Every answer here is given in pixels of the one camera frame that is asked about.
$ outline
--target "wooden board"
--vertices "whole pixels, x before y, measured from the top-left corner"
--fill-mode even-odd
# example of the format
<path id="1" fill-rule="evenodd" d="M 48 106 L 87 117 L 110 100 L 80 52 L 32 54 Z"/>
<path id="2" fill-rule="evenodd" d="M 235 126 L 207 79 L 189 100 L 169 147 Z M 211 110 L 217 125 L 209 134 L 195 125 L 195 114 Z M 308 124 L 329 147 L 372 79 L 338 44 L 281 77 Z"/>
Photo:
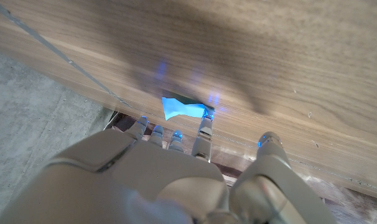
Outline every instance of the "wooden board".
<path id="1" fill-rule="evenodd" d="M 130 107 L 0 15 L 0 51 L 73 90 L 190 136 L 161 96 L 196 97 L 224 151 L 271 130 L 298 172 L 377 197 L 377 0 L 0 3 Z"/>

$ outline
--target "robotic hand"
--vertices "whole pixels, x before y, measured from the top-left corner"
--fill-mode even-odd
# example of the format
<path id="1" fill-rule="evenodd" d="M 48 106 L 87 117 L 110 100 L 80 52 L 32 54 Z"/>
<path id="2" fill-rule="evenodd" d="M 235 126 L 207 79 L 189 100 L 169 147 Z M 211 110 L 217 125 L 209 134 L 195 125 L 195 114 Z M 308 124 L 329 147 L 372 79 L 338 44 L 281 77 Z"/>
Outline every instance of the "robotic hand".
<path id="1" fill-rule="evenodd" d="M 0 216 L 0 223 L 336 223 L 291 169 L 274 133 L 229 190 L 210 162 L 213 109 L 205 108 L 192 155 L 176 131 L 142 141 L 147 119 L 108 129 L 51 159 Z"/>

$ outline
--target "blue cloth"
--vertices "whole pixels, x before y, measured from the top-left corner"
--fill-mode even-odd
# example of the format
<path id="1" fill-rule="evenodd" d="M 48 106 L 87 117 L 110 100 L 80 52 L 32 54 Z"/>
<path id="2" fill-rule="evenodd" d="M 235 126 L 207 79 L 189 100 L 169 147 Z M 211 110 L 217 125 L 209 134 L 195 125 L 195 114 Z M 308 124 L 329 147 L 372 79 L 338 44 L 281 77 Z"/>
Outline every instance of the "blue cloth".
<path id="1" fill-rule="evenodd" d="M 183 104 L 175 98 L 162 97 L 162 104 L 164 105 L 165 119 L 177 115 L 187 115 L 194 118 L 201 118 L 205 106 L 203 104 Z"/>

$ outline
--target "gray concrete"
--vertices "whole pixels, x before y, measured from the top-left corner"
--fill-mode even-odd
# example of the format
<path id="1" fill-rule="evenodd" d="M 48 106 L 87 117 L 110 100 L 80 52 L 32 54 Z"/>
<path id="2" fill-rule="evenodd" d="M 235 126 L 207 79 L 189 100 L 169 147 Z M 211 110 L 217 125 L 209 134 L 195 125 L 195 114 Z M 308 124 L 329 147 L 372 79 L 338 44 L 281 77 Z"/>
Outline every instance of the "gray concrete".
<path id="1" fill-rule="evenodd" d="M 42 164 L 112 111 L 0 54 L 0 212 Z"/>

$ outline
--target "wood grain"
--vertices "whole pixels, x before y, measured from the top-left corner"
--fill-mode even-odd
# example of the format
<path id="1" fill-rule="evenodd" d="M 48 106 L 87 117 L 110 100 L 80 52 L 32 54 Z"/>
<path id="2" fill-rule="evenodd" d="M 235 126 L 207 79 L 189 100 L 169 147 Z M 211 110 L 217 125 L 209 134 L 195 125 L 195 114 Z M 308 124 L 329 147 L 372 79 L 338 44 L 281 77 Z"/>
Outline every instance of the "wood grain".
<path id="1" fill-rule="evenodd" d="M 271 130 L 298 171 L 377 197 L 377 0 L 0 3 L 131 107 L 0 16 L 0 50 L 75 91 L 190 136 L 162 91 L 212 99 L 224 151 Z"/>

